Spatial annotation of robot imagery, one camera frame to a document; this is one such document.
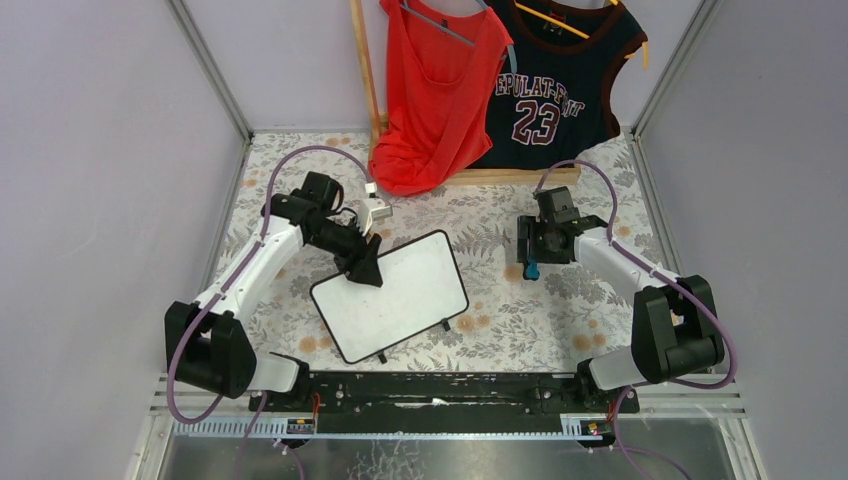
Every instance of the wooden hanger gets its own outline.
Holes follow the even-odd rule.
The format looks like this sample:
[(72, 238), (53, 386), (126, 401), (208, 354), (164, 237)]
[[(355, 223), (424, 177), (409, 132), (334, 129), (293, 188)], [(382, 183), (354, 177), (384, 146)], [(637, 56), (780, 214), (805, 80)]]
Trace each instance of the wooden hanger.
[[(477, 0), (477, 3), (481, 7), (483, 7), (484, 9), (489, 8), (489, 6), (486, 5), (486, 2), (484, 0)], [(434, 22), (433, 20), (430, 20), (429, 18), (425, 17), (424, 15), (422, 15), (422, 14), (416, 12), (415, 10), (413, 10), (412, 8), (410, 8), (408, 0), (403, 0), (403, 4), (400, 6), (400, 8), (406, 10), (407, 12), (409, 12), (412, 15), (420, 18), (421, 20), (424, 20), (426, 23), (429, 23), (430, 25), (438, 28), (439, 30), (447, 33), (448, 35), (456, 38), (457, 40), (465, 43), (466, 45), (469, 45), (469, 46), (472, 46), (472, 47), (474, 46), (474, 42), (472, 42), (471, 40), (463, 37), (462, 35), (454, 32), (453, 30), (445, 27), (444, 25), (440, 25), (440, 24)], [(510, 70), (512, 71), (512, 73), (517, 72), (518, 71), (518, 63), (516, 62), (516, 59), (515, 59), (515, 48), (513, 48), (512, 45), (507, 46), (507, 56), (509, 57)]]
[[(380, 113), (377, 105), (377, 92), (374, 87), (374, 72), (371, 69), (371, 54), (368, 50), (368, 36), (365, 31), (365, 17), (362, 14), (361, 0), (349, 0), (350, 19), (356, 39), (356, 51), (359, 56), (359, 68), (362, 73), (362, 86), (368, 106), (368, 118), (371, 121), (371, 148), (368, 159), (372, 158), (374, 147), (388, 126), (388, 115)], [(510, 168), (473, 168), (457, 172), (447, 185), (536, 185), (542, 170), (514, 170)], [(551, 173), (548, 181), (558, 185), (576, 185), (580, 178), (580, 168), (559, 168)]]
[[(613, 5), (618, 5), (618, 0), (610, 0), (610, 3), (612, 3)], [(589, 35), (587, 35), (586, 33), (581, 32), (580, 30), (572, 27), (571, 25), (567, 25), (564, 22), (561, 22), (561, 21), (559, 21), (559, 20), (557, 20), (557, 19), (555, 19), (555, 18), (553, 18), (549, 15), (545, 15), (542, 12), (537, 12), (536, 10), (533, 10), (530, 7), (522, 5), (522, 4), (518, 3), (518, 0), (515, 0), (515, 6), (518, 7), (520, 10), (523, 10), (523, 11), (529, 13), (530, 15), (533, 15), (535, 17), (539, 17), (542, 20), (546, 20), (546, 21), (556, 25), (557, 27), (562, 28), (563, 30), (567, 30), (567, 31), (577, 35), (580, 38), (583, 38), (583, 39), (589, 38)], [(625, 55), (624, 58), (631, 59), (635, 56), (636, 56), (635, 53), (631, 53), (629, 55)], [(648, 69), (649, 62), (650, 62), (650, 53), (648, 52), (648, 42), (642, 42), (642, 69), (643, 70)]]

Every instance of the gray wall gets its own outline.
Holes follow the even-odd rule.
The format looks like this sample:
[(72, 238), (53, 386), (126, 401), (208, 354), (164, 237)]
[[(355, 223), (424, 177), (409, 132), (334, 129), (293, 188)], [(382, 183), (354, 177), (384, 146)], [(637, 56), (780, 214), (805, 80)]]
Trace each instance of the gray wall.
[[(475, 0), (425, 0), (445, 13)], [(563, 0), (598, 7), (603, 0)], [(641, 113), (700, 0), (638, 0), (627, 6), (650, 38), (651, 65), (634, 58), (619, 74), (613, 111), (624, 125)], [(186, 0), (251, 126), (338, 131), (368, 126), (347, 0)], [(362, 0), (377, 95), (385, 111), (386, 31), (379, 0)]]
[(0, 7), (0, 478), (115, 479), (240, 140), (164, 1)]
[(645, 144), (775, 479), (845, 478), (848, 4), (727, 0)]

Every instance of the clothes hanger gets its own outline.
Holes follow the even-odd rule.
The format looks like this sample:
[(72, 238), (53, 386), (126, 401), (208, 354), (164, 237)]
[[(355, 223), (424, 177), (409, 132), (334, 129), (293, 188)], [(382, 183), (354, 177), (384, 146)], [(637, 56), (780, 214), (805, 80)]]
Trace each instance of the clothes hanger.
[[(486, 5), (486, 2), (484, 0), (477, 0), (477, 3), (481, 7), (483, 7), (484, 9), (489, 8), (489, 6)], [(448, 35), (456, 38), (457, 40), (461, 41), (462, 43), (465, 43), (466, 45), (469, 45), (471, 47), (474, 46), (474, 42), (472, 42), (471, 40), (463, 37), (462, 35), (454, 32), (453, 30), (450, 30), (449, 28), (447, 28), (443, 25), (440, 25), (440, 24), (434, 22), (433, 20), (430, 20), (429, 18), (425, 17), (424, 15), (422, 15), (422, 14), (416, 12), (415, 10), (413, 10), (412, 8), (410, 8), (408, 0), (403, 0), (403, 4), (400, 6), (400, 8), (406, 10), (407, 12), (409, 12), (412, 15), (420, 18), (421, 20), (424, 20), (425, 22), (427, 22), (430, 25), (438, 28), (439, 30), (447, 33)], [(512, 73), (515, 73), (518, 70), (518, 63), (516, 62), (516, 59), (515, 59), (515, 48), (513, 48), (512, 45), (507, 46), (507, 56), (509, 57), (510, 70), (512, 71)]]
[[(612, 3), (613, 5), (618, 5), (619, 1), (618, 0), (610, 0), (610, 3)], [(515, 0), (515, 6), (518, 7), (520, 10), (523, 10), (523, 11), (529, 13), (530, 15), (533, 15), (535, 17), (539, 17), (542, 20), (546, 20), (546, 21), (556, 25), (557, 27), (560, 27), (564, 30), (567, 30), (567, 31), (577, 35), (578, 37), (583, 38), (584, 40), (589, 38), (589, 35), (587, 35), (586, 33), (581, 32), (580, 30), (572, 27), (571, 25), (567, 25), (566, 23), (561, 22), (561, 21), (559, 21), (559, 20), (557, 20), (553, 17), (545, 15), (542, 12), (537, 12), (536, 10), (533, 10), (530, 7), (522, 5), (522, 4), (518, 3), (518, 0)], [(624, 58), (631, 59), (635, 56), (636, 56), (635, 53), (631, 53), (629, 55), (625, 55)], [(649, 62), (650, 62), (650, 53), (648, 52), (648, 42), (642, 42), (642, 69), (643, 70), (648, 69)]]

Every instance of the white connector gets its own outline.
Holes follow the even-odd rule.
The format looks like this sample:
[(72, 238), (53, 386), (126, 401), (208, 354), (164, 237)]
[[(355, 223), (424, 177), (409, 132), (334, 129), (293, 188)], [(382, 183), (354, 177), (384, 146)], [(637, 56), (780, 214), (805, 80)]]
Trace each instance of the white connector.
[(392, 206), (380, 198), (366, 198), (359, 201), (356, 209), (356, 220), (362, 236), (368, 235), (374, 222), (392, 216)]

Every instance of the cable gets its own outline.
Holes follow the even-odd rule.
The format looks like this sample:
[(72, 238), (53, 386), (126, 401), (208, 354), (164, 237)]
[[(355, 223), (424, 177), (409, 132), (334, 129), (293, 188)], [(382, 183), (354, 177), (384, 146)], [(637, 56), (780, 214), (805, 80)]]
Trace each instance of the cable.
[[(617, 451), (621, 450), (621, 448), (619, 448), (617, 445), (611, 446), (611, 447), (612, 448), (602, 448), (602, 447), (592, 448), (592, 450), (589, 452), (589, 454), (593, 455), (593, 454), (596, 454), (596, 453), (609, 453), (609, 452), (617, 452)], [(669, 458), (669, 457), (667, 457), (667, 456), (665, 456), (661, 453), (654, 452), (654, 451), (651, 451), (651, 450), (647, 450), (647, 449), (644, 449), (644, 448), (639, 448), (639, 447), (627, 447), (627, 450), (629, 450), (632, 453), (638, 453), (638, 454), (644, 455), (646, 457), (654, 457), (657, 460), (662, 460), (663, 462), (666, 462), (667, 464), (672, 466), (675, 470), (680, 472), (683, 475), (683, 477), (686, 478), (686, 480), (692, 480), (692, 477), (689, 475), (689, 473), (686, 471), (686, 469), (683, 468), (683, 465), (677, 463), (673, 459), (671, 459), (671, 458)], [(585, 448), (575, 448), (575, 449), (572, 449), (572, 450), (565, 450), (561, 453), (567, 453), (567, 454), (570, 454), (570, 455), (571, 454), (579, 455), (579, 454), (586, 454), (586, 452), (587, 452), (587, 450)]]
[[(239, 263), (239, 265), (235, 268), (235, 270), (233, 270), (233, 273), (229, 276), (229, 278), (227, 278), (227, 280), (224, 281), (223, 285), (221, 285), (221, 291), (219, 293), (216, 293), (215, 295), (213, 295), (212, 298), (209, 300), (209, 303), (207, 303), (206, 306), (204, 306), (200, 310), (200, 312), (194, 317), (194, 320), (191, 321), (188, 328), (186, 328), (185, 333), (183, 333), (182, 338), (180, 338), (180, 341), (177, 343), (177, 348), (174, 350), (173, 357), (171, 357), (171, 363), (170, 363), (170, 366), (168, 367), (168, 381), (166, 383), (167, 386), (166, 386), (165, 398), (166, 398), (166, 401), (168, 403), (168, 410), (171, 412), (171, 415), (180, 423), (193, 425), (193, 424), (202, 422), (207, 417), (209, 417), (210, 414), (212, 414), (212, 412), (215, 410), (215, 408), (221, 402), (223, 395), (218, 395), (218, 397), (215, 398), (215, 400), (212, 401), (212, 404), (209, 406), (209, 408), (207, 408), (206, 411), (204, 411), (203, 413), (201, 413), (197, 417), (189, 418), (189, 417), (184, 416), (182, 414), (182, 412), (180, 412), (180, 410), (177, 408), (177, 403), (176, 403), (176, 400), (174, 398), (174, 383), (175, 383), (175, 379), (176, 379), (176, 376), (177, 376), (177, 365), (179, 363), (179, 360), (183, 357), (183, 353), (185, 353), (186, 346), (188, 345), (188, 342), (191, 339), (191, 337), (194, 335), (194, 332), (200, 326), (200, 323), (203, 321), (204, 318), (206, 318), (206, 315), (221, 300), (221, 298), (223, 298), (224, 294), (227, 293), (227, 290), (230, 289), (230, 287), (233, 285), (233, 283), (235, 283), (235, 281), (238, 279), (239, 275), (241, 275), (242, 272), (244, 272), (244, 270), (250, 264), (250, 261), (253, 260), (253, 257), (256, 256), (256, 253), (259, 252), (259, 249), (262, 248), (262, 241), (265, 239), (265, 235), (268, 233), (268, 226), (270, 225), (270, 222), (271, 222), (271, 197), (273, 197), (273, 195), (274, 195), (274, 183), (276, 182), (277, 175), (280, 173), (280, 170), (283, 168), (283, 165), (285, 165), (292, 158), (300, 155), (301, 153), (309, 152), (309, 151), (313, 151), (313, 150), (325, 150), (325, 151), (328, 151), (328, 152), (337, 153), (339, 155), (342, 155), (343, 157), (353, 161), (359, 167), (359, 169), (362, 170), (362, 173), (365, 175), (365, 179), (366, 179), (367, 183), (374, 182), (374, 179), (371, 177), (371, 174), (368, 173), (368, 169), (365, 167), (365, 165), (362, 162), (359, 161), (359, 159), (357, 159), (356, 157), (354, 157), (350, 153), (345, 152), (344, 150), (340, 150), (338, 148), (327, 147), (327, 146), (324, 146), (324, 145), (311, 145), (311, 146), (307, 146), (307, 147), (298, 148), (297, 150), (290, 152), (289, 154), (287, 154), (286, 156), (284, 156), (280, 160), (280, 162), (274, 168), (274, 171), (271, 172), (271, 178), (268, 181), (268, 188), (266, 189), (266, 192), (265, 192), (265, 210), (264, 210), (265, 215), (262, 219), (262, 228), (259, 231), (259, 240), (257, 240), (253, 244), (253, 247), (250, 249), (250, 251), (247, 253), (247, 255), (245, 255), (245, 257), (244, 257), (244, 259), (242, 259), (241, 263)], [(253, 426), (253, 423), (256, 422), (257, 418), (259, 418), (258, 412), (257, 412), (256, 416), (254, 417), (253, 422), (251, 423), (251, 427)], [(302, 466), (300, 467), (300, 471), (301, 471), (301, 478), (305, 478), (302, 475), (302, 472), (303, 472)]]
[(736, 370), (738, 368), (738, 366), (736, 364), (736, 358), (737, 358), (736, 345), (733, 343), (733, 340), (730, 338), (730, 333), (727, 331), (727, 329), (724, 327), (724, 325), (722, 325), (721, 322), (719, 322), (718, 317), (716, 317), (716, 315), (712, 311), (710, 311), (710, 309), (707, 308), (707, 306), (704, 305), (703, 302), (698, 300), (697, 297), (695, 297), (694, 295), (689, 293), (689, 291), (687, 291), (685, 288), (678, 285), (674, 280), (668, 278), (666, 275), (655, 271), (654, 266), (649, 265), (648, 263), (646, 263), (645, 261), (643, 261), (639, 257), (630, 253), (630, 251), (628, 251), (626, 248), (624, 248), (621, 244), (618, 243), (618, 241), (615, 238), (613, 238), (613, 222), (615, 221), (615, 217), (618, 214), (618, 195), (615, 193), (615, 187), (613, 186), (612, 181), (609, 179), (609, 177), (600, 168), (598, 168), (597, 166), (595, 166), (595, 165), (593, 165), (589, 162), (584, 162), (583, 160), (563, 160), (561, 162), (557, 162), (553, 166), (551, 166), (551, 168), (549, 168), (548, 171), (545, 172), (544, 175), (542, 175), (542, 179), (539, 180), (539, 184), (536, 186), (536, 190), (534, 191), (534, 194), (538, 194), (542, 190), (542, 186), (545, 184), (545, 180), (548, 178), (548, 175), (555, 168), (559, 168), (559, 167), (564, 166), (564, 165), (573, 165), (573, 164), (583, 165), (583, 166), (591, 168), (598, 175), (600, 175), (601, 178), (604, 180), (604, 183), (607, 184), (607, 188), (609, 189), (610, 195), (612, 196), (612, 213), (610, 214), (610, 219), (607, 222), (607, 230), (606, 230), (607, 240), (610, 242), (610, 245), (617, 252), (624, 255), (628, 260), (630, 260), (633, 263), (635, 263), (636, 265), (638, 265), (639, 268), (645, 270), (646, 272), (648, 272), (654, 278), (657, 278), (661, 282), (665, 283), (666, 285), (668, 285), (669, 287), (674, 289), (677, 293), (682, 295), (686, 300), (692, 302), (692, 304), (695, 305), (695, 307), (698, 310), (700, 310), (704, 315), (706, 315), (706, 317), (710, 320), (710, 323), (713, 324), (713, 326), (716, 328), (716, 330), (718, 330), (719, 335), (721, 335), (722, 339), (724, 340), (725, 345), (727, 346), (727, 358), (728, 358), (727, 375), (725, 375), (724, 379), (721, 380), (720, 382), (711, 383), (711, 384), (703, 384), (703, 383), (690, 382), (688, 380), (680, 380), (680, 379), (676, 379), (676, 378), (672, 379), (670, 381), (673, 382), (673, 383), (677, 383), (677, 384), (680, 384), (680, 385), (687, 386), (687, 387), (700, 388), (700, 389), (703, 389), (703, 390), (716, 390), (716, 389), (719, 389), (719, 388), (726, 387), (727, 385), (732, 383), (733, 379), (736, 377)]
[(339, 204), (333, 206), (333, 211), (338, 212), (342, 205), (344, 205), (344, 189), (339, 190)]
[[(710, 309), (707, 308), (707, 306), (704, 305), (703, 302), (698, 300), (698, 298), (696, 298), (694, 295), (689, 293), (685, 288), (678, 285), (675, 281), (668, 278), (666, 275), (656, 271), (654, 266), (649, 265), (647, 262), (644, 262), (639, 257), (630, 253), (630, 251), (628, 251), (626, 248), (624, 248), (622, 245), (620, 245), (618, 243), (618, 241), (613, 237), (613, 223), (615, 222), (615, 217), (618, 214), (618, 195), (615, 193), (615, 187), (613, 186), (612, 181), (603, 172), (603, 170), (601, 170), (597, 166), (595, 166), (595, 165), (593, 165), (589, 162), (585, 162), (583, 160), (563, 160), (561, 162), (557, 162), (554, 165), (552, 165), (544, 173), (544, 175), (542, 175), (542, 178), (539, 180), (539, 184), (536, 185), (536, 190), (533, 192), (534, 195), (538, 194), (542, 190), (542, 186), (544, 186), (545, 180), (547, 180), (548, 175), (550, 175), (550, 173), (555, 168), (559, 168), (559, 167), (562, 167), (562, 166), (565, 166), (565, 165), (574, 165), (574, 164), (583, 165), (583, 166), (589, 167), (592, 170), (594, 170), (595, 173), (597, 173), (598, 175), (601, 176), (601, 179), (603, 179), (604, 183), (606, 183), (607, 188), (610, 191), (610, 196), (612, 197), (612, 213), (610, 213), (610, 219), (607, 222), (607, 229), (606, 229), (607, 241), (610, 242), (610, 245), (617, 252), (624, 255), (625, 258), (627, 258), (628, 260), (630, 260), (633, 263), (635, 263), (636, 265), (638, 265), (639, 268), (645, 270), (646, 272), (648, 272), (654, 278), (659, 279), (661, 282), (665, 283), (666, 285), (668, 285), (669, 287), (674, 289), (677, 293), (679, 293), (684, 298), (686, 298), (686, 300), (692, 302), (692, 304), (695, 305), (695, 307), (698, 310), (700, 310), (704, 315), (707, 316), (707, 318), (710, 320), (710, 322), (713, 324), (713, 326), (716, 328), (716, 330), (718, 330), (719, 334), (721, 335), (722, 339), (724, 340), (725, 345), (727, 346), (728, 370), (727, 370), (727, 375), (724, 377), (723, 380), (719, 381), (718, 383), (711, 383), (711, 384), (702, 384), (702, 383), (690, 382), (688, 380), (680, 380), (680, 379), (672, 379), (671, 382), (674, 382), (674, 383), (677, 383), (677, 384), (680, 384), (680, 385), (684, 385), (684, 386), (687, 386), (687, 387), (699, 388), (699, 389), (703, 389), (703, 390), (716, 390), (716, 389), (725, 387), (725, 386), (729, 385), (730, 383), (732, 383), (733, 379), (736, 377), (736, 370), (737, 370), (736, 346), (733, 343), (733, 340), (730, 338), (730, 335), (729, 335), (727, 329), (724, 328), (724, 325), (722, 325), (721, 322), (719, 322), (718, 317), (716, 317), (716, 315), (713, 314), (713, 312), (710, 311)], [(621, 394), (618, 396), (618, 399), (616, 400), (615, 405), (613, 407), (612, 426), (613, 426), (613, 433), (615, 434), (615, 437), (618, 439), (618, 447), (621, 450), (621, 452), (624, 454), (624, 457), (627, 458), (627, 461), (630, 462), (630, 464), (633, 466), (633, 468), (635, 468), (636, 471), (638, 471), (643, 477), (645, 477), (649, 480), (655, 480), (651, 475), (649, 475), (647, 472), (642, 470), (642, 468), (640, 468), (636, 464), (636, 462), (633, 461), (633, 458), (630, 457), (630, 453), (629, 453), (628, 450), (632, 450), (634, 452), (636, 450), (633, 449), (633, 448), (630, 448), (630, 447), (626, 447), (624, 445), (624, 442), (621, 440), (621, 436), (619, 435), (619, 431), (618, 431), (618, 413), (619, 413), (619, 410), (621, 409), (621, 403), (624, 401), (627, 394), (630, 393), (631, 390), (633, 390), (634, 386), (638, 387), (638, 386), (643, 386), (643, 385), (648, 385), (648, 384), (642, 383), (642, 384), (637, 384), (637, 385), (633, 385), (633, 386), (627, 386), (621, 391)], [(670, 458), (665, 457), (665, 456), (663, 456), (659, 453), (656, 453), (656, 452), (651, 452), (650, 450), (644, 450), (644, 451), (641, 451), (640, 453), (652, 455), (652, 456), (655, 456), (657, 458), (662, 458), (662, 459), (666, 460), (668, 463), (670, 463), (672, 466), (674, 466), (674, 468), (676, 468), (680, 473), (682, 473), (683, 476), (686, 477), (687, 480), (691, 480), (691, 477), (683, 469), (683, 467), (681, 467), (679, 464), (672, 461)]]
[(356, 212), (355, 212), (355, 211), (353, 211), (353, 209), (352, 209), (352, 208), (350, 208), (350, 207), (342, 207), (341, 209), (339, 209), (339, 210), (336, 212), (336, 215), (341, 215), (341, 214), (342, 214), (342, 213), (344, 213), (344, 212), (352, 213), (352, 214), (353, 214), (353, 219), (354, 219), (354, 220), (356, 220), (356, 219), (357, 219)]
[(615, 402), (610, 402), (609, 407), (607, 408), (607, 422), (612, 421), (613, 412), (615, 412)]
[[(236, 454), (236, 462), (233, 467), (233, 480), (239, 480), (241, 478), (241, 461), (244, 458), (244, 450), (247, 448), (247, 438), (250, 436), (250, 432), (253, 431), (253, 427), (256, 425), (257, 420), (259, 420), (259, 415), (262, 413), (262, 410), (265, 409), (265, 403), (268, 401), (268, 392), (262, 392), (262, 399), (259, 401), (259, 407), (256, 409), (256, 413), (253, 414), (253, 418), (250, 420), (250, 424), (247, 425), (247, 430), (244, 431), (244, 435), (241, 437), (241, 443), (239, 444), (239, 451)], [(300, 480), (306, 480), (306, 472), (303, 469), (303, 461), (301, 461), (300, 456), (294, 452), (294, 449), (289, 448), (285, 450), (291, 453), (292, 458), (294, 458), (294, 463), (297, 465), (297, 471), (300, 473)]]
[(321, 394), (315, 392), (310, 397), (312, 398), (312, 430), (315, 431), (318, 428), (315, 420), (318, 418), (318, 409), (321, 408)]

